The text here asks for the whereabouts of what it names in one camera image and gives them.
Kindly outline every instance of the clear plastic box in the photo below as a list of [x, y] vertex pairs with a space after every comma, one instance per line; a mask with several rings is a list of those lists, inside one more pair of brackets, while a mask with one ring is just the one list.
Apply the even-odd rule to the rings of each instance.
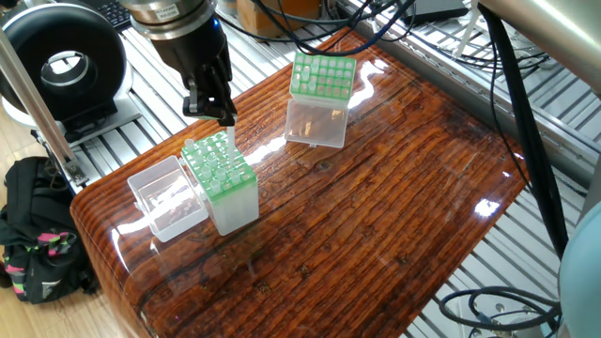
[[314, 105], [309, 101], [290, 100], [285, 123], [287, 141], [306, 143], [311, 146], [345, 145], [348, 108], [343, 104], [324, 103]]
[[357, 61], [297, 53], [290, 79], [284, 138], [310, 146], [345, 145], [348, 102]]
[[152, 233], [161, 241], [199, 224], [208, 211], [175, 156], [128, 178], [138, 207], [150, 221]]
[[256, 175], [235, 146], [231, 162], [229, 150], [223, 131], [189, 140], [181, 149], [181, 158], [202, 188], [208, 214], [222, 236], [259, 217]]

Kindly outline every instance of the clear plastic lid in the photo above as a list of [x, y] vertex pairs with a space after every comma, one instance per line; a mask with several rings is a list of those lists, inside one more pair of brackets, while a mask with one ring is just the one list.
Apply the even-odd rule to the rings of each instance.
[[346, 106], [321, 102], [316, 106], [308, 101], [290, 100], [284, 138], [311, 146], [341, 148], [345, 145], [347, 119]]
[[171, 156], [128, 178], [137, 207], [150, 220], [152, 233], [167, 241], [208, 217], [177, 157]]

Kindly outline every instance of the glossy wood surface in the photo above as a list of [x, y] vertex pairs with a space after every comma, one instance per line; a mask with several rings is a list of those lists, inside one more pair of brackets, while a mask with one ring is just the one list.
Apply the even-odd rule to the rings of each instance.
[[[334, 50], [363, 43], [351, 33]], [[207, 220], [159, 242], [126, 181], [216, 123], [77, 195], [73, 217], [129, 332], [397, 337], [510, 205], [524, 184], [496, 132], [380, 49], [354, 57], [342, 149], [285, 142], [291, 67], [236, 99], [261, 217], [229, 236]]]

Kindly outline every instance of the cable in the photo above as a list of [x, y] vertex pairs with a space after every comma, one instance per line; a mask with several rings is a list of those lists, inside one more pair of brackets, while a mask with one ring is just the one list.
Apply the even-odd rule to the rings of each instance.
[[[449, 55], [449, 54], [447, 54], [447, 56], [451, 57], [455, 62], [460, 63], [462, 65], [472, 66], [472, 67], [476, 67], [476, 68], [480, 68], [480, 69], [492, 69], [492, 66], [490, 66], [490, 65], [480, 65], [475, 62], [461, 60], [458, 58], [454, 58], [452, 55]], [[539, 57], [539, 56], [534, 56], [534, 55], [533, 56], [524, 56], [524, 58], [518, 59], [517, 61], [519, 62], [519, 61], [523, 61], [523, 60], [527, 60], [527, 59], [531, 59], [531, 58], [535, 58], [535, 57]], [[538, 60], [537, 62], [530, 64], [530, 65], [521, 66], [521, 67], [519, 67], [519, 69], [524, 70], [524, 69], [531, 69], [534, 67], [538, 67], [541, 64], [547, 62], [549, 60], [549, 58], [550, 58], [549, 56], [544, 56], [543, 59]]]
[[[507, 315], [518, 315], [518, 314], [532, 314], [534, 313], [534, 311], [530, 311], [530, 310], [516, 310], [516, 311], [510, 311], [508, 313], [502, 313], [502, 314], [497, 314], [497, 315], [492, 315], [490, 317], [490, 319], [495, 319], [495, 318], [499, 318], [502, 316], [507, 316]], [[473, 328], [470, 331], [470, 335], [468, 335], [468, 338], [472, 338], [474, 333], [476, 333], [476, 330], [478, 330], [478, 328]]]
[[[363, 7], [359, 8], [358, 12], [363, 12]], [[346, 38], [348, 36], [348, 34], [350, 34], [350, 32], [355, 30], [355, 27], [357, 27], [357, 24], [359, 24], [361, 22], [361, 20], [357, 20], [355, 21], [354, 24], [352, 24], [350, 26], [350, 29], [347, 30], [347, 32], [345, 34], [343, 34], [342, 36], [340, 36], [340, 38], [338, 38], [333, 44], [331, 44], [328, 48], [326, 48], [324, 50], [324, 52], [329, 51], [330, 49], [332, 49], [335, 45], [337, 45], [340, 41], [342, 41], [344, 38]]]
[[[388, 9], [390, 6], [397, 4], [399, 2], [399, 0], [391, 0], [388, 3], [386, 3], [385, 5], [383, 5], [381, 8], [379, 8], [378, 10], [374, 10], [373, 12], [369, 13], [369, 14], [365, 14], [364, 16], [361, 16], [360, 20], [366, 20], [366, 19], [371, 19], [371, 18], [375, 18], [378, 14], [382, 13], [384, 10]], [[307, 19], [307, 18], [302, 18], [302, 17], [298, 17], [298, 16], [294, 16], [294, 15], [290, 15], [290, 14], [285, 14], [285, 12], [282, 12], [281, 10], [277, 10], [271, 7], [266, 6], [265, 4], [263, 5], [265, 9], [261, 8], [261, 10], [263, 10], [263, 12], [268, 15], [268, 13], [266, 11], [268, 11], [270, 14], [275, 14], [277, 16], [283, 17], [285, 20], [292, 20], [295, 22], [299, 22], [299, 23], [317, 23], [317, 24], [344, 24], [344, 25], [348, 25], [347, 19], [338, 19], [338, 20], [314, 20], [314, 19]]]
[[[384, 8], [381, 8], [381, 9], [375, 11], [372, 14], [379, 14], [381, 11], [385, 10], [385, 8], [387, 8], [387, 7], [385, 6]], [[325, 37], [328, 37], [328, 36], [330, 36], [332, 34], [335, 34], [339, 30], [341, 30], [341, 29], [343, 29], [343, 28], [345, 28], [347, 26], [351, 26], [352, 25], [352, 21], [353, 21], [352, 18], [355, 17], [355, 14], [353, 14], [348, 19], [344, 19], [343, 23], [337, 25], [336, 27], [334, 27], [331, 30], [327, 30], [324, 33], [318, 34], [318, 35], [316, 35], [314, 37], [310, 37], [310, 38], [298, 38], [297, 37], [297, 40], [303, 41], [303, 42], [309, 42], [309, 41], [314, 41], [314, 40], [317, 40], [319, 38], [325, 38]], [[283, 42], [283, 43], [294, 42], [294, 40], [292, 38], [267, 38], [267, 37], [261, 37], [261, 36], [258, 36], [256, 34], [253, 34], [251, 32], [248, 32], [247, 30], [245, 30], [242, 27], [237, 26], [235, 23], [232, 23], [231, 21], [229, 21], [227, 18], [225, 18], [223, 15], [221, 15], [219, 13], [217, 13], [217, 17], [219, 18], [219, 20], [223, 21], [224, 23], [226, 23], [227, 25], [229, 25], [233, 29], [237, 30], [238, 32], [240, 32], [240, 33], [242, 33], [242, 34], [244, 34], [246, 36], [249, 36], [251, 38], [255, 38], [257, 40], [261, 40], [261, 41], [265, 41], [265, 42]]]
[[[244, 34], [246, 36], [249, 36], [251, 38], [256, 38], [258, 40], [265, 41], [265, 42], [283, 42], [283, 43], [294, 42], [290, 38], [267, 38], [267, 37], [261, 37], [261, 36], [258, 36], [256, 34], [253, 34], [253, 33], [249, 32], [249, 31], [245, 30], [244, 28], [241, 28], [241, 27], [237, 26], [235, 23], [230, 22], [229, 20], [227, 20], [227, 18], [225, 18], [223, 15], [220, 15], [219, 13], [217, 13], [217, 17], [219, 18], [220, 21], [226, 23], [230, 27], [234, 28], [235, 30], [239, 31], [240, 33], [242, 33], [242, 34]], [[317, 40], [319, 38], [325, 38], [327, 36], [330, 36], [330, 35], [338, 32], [340, 29], [342, 29], [344, 27], [345, 26], [342, 25], [342, 26], [340, 26], [340, 28], [336, 27], [335, 29], [332, 29], [330, 31], [326, 31], [324, 33], [318, 34], [318, 35], [316, 35], [314, 37], [301, 38], [300, 41], [309, 42], [309, 41]]]
[[540, 208], [543, 223], [547, 228], [553, 248], [561, 260], [568, 241], [562, 200], [532, 114], [528, 95], [517, 66], [516, 56], [501, 19], [482, 4], [479, 5], [479, 9], [488, 22], [488, 32], [499, 49], [509, 95], [516, 116], [519, 140], [522, 144], [526, 166], [531, 178], [532, 194]]
[[[351, 23], [354, 20], [356, 20], [356, 22], [352, 25], [351, 30], [357, 25], [357, 23], [359, 23], [359, 19], [358, 17], [361, 17], [363, 11], [372, 3], [374, 2], [374, 0], [365, 0], [365, 2], [363, 3], [363, 5], [355, 11], [355, 13], [348, 19], [348, 22]], [[278, 7], [280, 8], [280, 10], [282, 11], [282, 14], [284, 13], [284, 7], [282, 6], [282, 0], [278, 0]], [[285, 15], [283, 15], [284, 17], [284, 22], [286, 24], [286, 26], [288, 27], [288, 32], [290, 33], [290, 36], [292, 37], [292, 39], [294, 40], [294, 43], [297, 45], [297, 47], [299, 48], [299, 50], [303, 53], [306, 53], [302, 47], [301, 44], [298, 42], [298, 37], [296, 36], [296, 34], [294, 34], [294, 30], [292, 29], [292, 26], [290, 24], [290, 22], [288, 21], [287, 17]], [[330, 48], [332, 48], [336, 43], [340, 42], [344, 37], [346, 37], [348, 35], [348, 33], [350, 33], [351, 30], [348, 30], [342, 37], [340, 37], [338, 40], [336, 40], [330, 47], [328, 47], [326, 50], [321, 51], [323, 52], [327, 52]]]
[[559, 318], [557, 319], [557, 322], [560, 323], [555, 329], [551, 328], [551, 332], [545, 336], [545, 338], [551, 338], [553, 337], [557, 332], [559, 332], [560, 327], [562, 326], [562, 319], [563, 319], [563, 315], [560, 315]]
[[[517, 59], [517, 61], [526, 60], [529, 58], [544, 57], [544, 56], [547, 56], [547, 53], [542, 52], [542, 53], [537, 53], [537, 54], [533, 54], [533, 55], [529, 55], [529, 56], [519, 57]], [[470, 60], [476, 60], [476, 61], [481, 61], [481, 62], [492, 62], [497, 59], [497, 57], [495, 57], [494, 59], [487, 59], [487, 58], [476, 57], [476, 56], [471, 56], [471, 55], [461, 55], [461, 57], [465, 57]]]
[[330, 12], [330, 6], [328, 6], [328, 0], [323, 0], [323, 8], [326, 9], [326, 14], [328, 14], [328, 18], [332, 20], [336, 20], [338, 13], [336, 13], [336, 17]]
[[494, 43], [493, 43], [492, 47], [493, 47], [492, 48], [493, 59], [495, 61], [493, 63], [492, 77], [490, 80], [490, 110], [492, 111], [492, 117], [493, 117], [493, 120], [495, 121], [495, 126], [497, 127], [497, 131], [499, 132], [499, 135], [501, 136], [501, 139], [502, 139], [503, 143], [505, 144], [505, 147], [507, 148], [507, 151], [509, 152], [511, 159], [514, 162], [514, 165], [516, 166], [517, 171], [519, 172], [519, 175], [522, 177], [522, 179], [526, 183], [526, 186], [528, 187], [528, 189], [530, 191], [532, 191], [530, 182], [526, 178], [526, 175], [524, 175], [524, 172], [522, 171], [522, 167], [519, 165], [519, 162], [517, 161], [516, 155], [514, 154], [514, 151], [512, 150], [511, 146], [509, 146], [509, 142], [505, 138], [505, 134], [503, 133], [503, 130], [501, 128], [501, 124], [499, 123], [499, 120], [497, 119], [497, 110], [495, 110], [495, 80], [497, 79], [497, 48], [495, 48]]
[[[282, 24], [280, 22], [278, 22], [273, 15], [267, 10], [267, 8], [265, 7], [265, 5], [263, 4], [263, 2], [261, 0], [253, 0], [262, 10], [263, 12], [268, 16], [268, 18], [270, 18], [270, 20], [282, 31], [284, 32], [286, 35], [288, 35], [290, 38], [292, 39], [296, 39], [296, 35], [294, 34], [294, 32], [290, 32], [290, 30], [286, 30], [285, 27], [282, 26]], [[382, 38], [382, 36], [384, 34], [386, 34], [386, 32], [390, 29], [390, 27], [393, 26], [393, 24], [396, 22], [396, 20], [398, 20], [401, 15], [403, 15], [403, 13], [405, 11], [407, 11], [408, 7], [411, 6], [413, 3], [415, 2], [415, 0], [408, 0], [407, 2], [405, 2], [403, 4], [403, 6], [401, 6], [401, 8], [393, 15], [393, 17], [391, 18], [391, 20], [386, 23], [384, 25], [384, 27], [382, 27], [382, 29], [377, 32], [370, 40], [368, 40], [365, 44], [363, 44], [362, 46], [355, 48], [353, 50], [350, 51], [344, 51], [344, 52], [324, 52], [324, 51], [320, 51], [310, 45], [308, 45], [307, 43], [298, 41], [297, 39], [295, 40], [295, 43], [297, 44], [297, 47], [299, 49], [305, 49], [310, 53], [313, 54], [318, 54], [318, 55], [326, 55], [326, 56], [348, 56], [348, 55], [353, 55], [353, 54], [357, 54], [360, 53], [366, 49], [368, 49], [369, 47], [371, 47], [373, 44], [375, 44], [380, 38]]]
[[403, 38], [405, 38], [409, 32], [411, 31], [411, 29], [413, 28], [413, 25], [415, 24], [415, 17], [417, 16], [417, 2], [413, 3], [413, 6], [411, 7], [411, 22], [409, 23], [409, 26], [407, 27], [407, 30], [405, 31], [405, 34], [403, 34], [402, 36], [398, 37], [398, 38], [381, 38], [382, 41], [385, 42], [397, 42], [402, 40]]
[[[478, 313], [478, 315], [477, 315], [477, 317], [480, 321], [468, 320], [468, 319], [461, 318], [461, 317], [455, 315], [447, 307], [447, 303], [456, 298], [464, 297], [467, 295], [473, 295], [476, 293], [484, 294], [485, 291], [492, 293], [492, 292], [495, 292], [495, 290], [498, 291], [497, 292], [498, 294], [502, 294], [502, 297], [511, 298], [513, 300], [516, 300], [516, 301], [521, 302], [526, 305], [532, 304], [532, 302], [530, 300], [535, 300], [535, 301], [543, 300], [544, 303], [553, 303], [554, 306], [552, 306], [548, 312], [542, 311], [542, 313], [539, 316], [537, 316], [536, 318], [529, 319], [529, 320], [523, 321], [521, 323], [515, 323], [515, 324], [501, 324], [501, 323], [493, 320], [493, 318], [488, 317], [487, 315], [484, 315], [482, 313]], [[492, 330], [492, 331], [526, 330], [526, 329], [540, 326], [540, 325], [548, 323], [548, 322], [554, 323], [555, 317], [559, 316], [562, 313], [561, 305], [559, 302], [553, 302], [552, 300], [545, 300], [534, 294], [530, 294], [525, 291], [517, 290], [514, 288], [510, 288], [510, 287], [504, 287], [504, 286], [489, 287], [489, 288], [484, 288], [482, 290], [465, 290], [465, 291], [455, 292], [440, 301], [439, 309], [440, 309], [440, 312], [444, 316], [446, 316], [447, 318], [453, 320], [454, 322], [456, 322], [458, 324], [467, 325], [467, 326], [470, 326], [470, 327], [473, 327], [476, 329], [480, 329], [480, 330]]]

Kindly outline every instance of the cardboard box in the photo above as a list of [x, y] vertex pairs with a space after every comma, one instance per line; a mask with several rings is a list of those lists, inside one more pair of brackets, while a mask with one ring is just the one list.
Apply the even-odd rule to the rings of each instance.
[[[263, 0], [265, 6], [279, 11], [277, 0]], [[319, 5], [321, 0], [282, 0], [284, 12], [289, 15], [299, 16], [307, 19], [319, 18]], [[277, 14], [273, 16], [287, 27], [284, 18]], [[275, 38], [284, 33], [273, 24], [252, 0], [238, 0], [238, 18], [244, 29], [261, 37]], [[292, 29], [299, 29], [306, 23], [288, 20]]]
[[237, 15], [238, 14], [238, 4], [237, 0], [219, 0], [217, 3], [219, 9], [223, 11], [225, 14], [229, 15]]

